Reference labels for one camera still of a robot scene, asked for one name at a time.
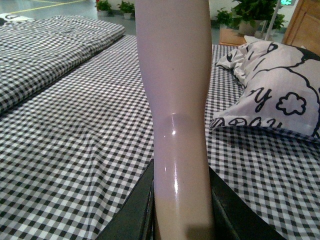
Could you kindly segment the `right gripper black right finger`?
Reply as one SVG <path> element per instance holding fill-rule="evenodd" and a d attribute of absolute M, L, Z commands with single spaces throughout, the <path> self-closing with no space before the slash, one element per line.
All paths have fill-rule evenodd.
<path fill-rule="evenodd" d="M 211 168 L 209 177 L 217 240 L 284 239 L 255 214 Z"/>

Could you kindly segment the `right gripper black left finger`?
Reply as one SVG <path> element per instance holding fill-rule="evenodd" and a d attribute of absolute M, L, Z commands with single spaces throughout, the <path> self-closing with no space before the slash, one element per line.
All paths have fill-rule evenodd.
<path fill-rule="evenodd" d="M 151 160 L 124 205 L 98 235 L 98 240 L 152 240 L 154 161 Z"/>

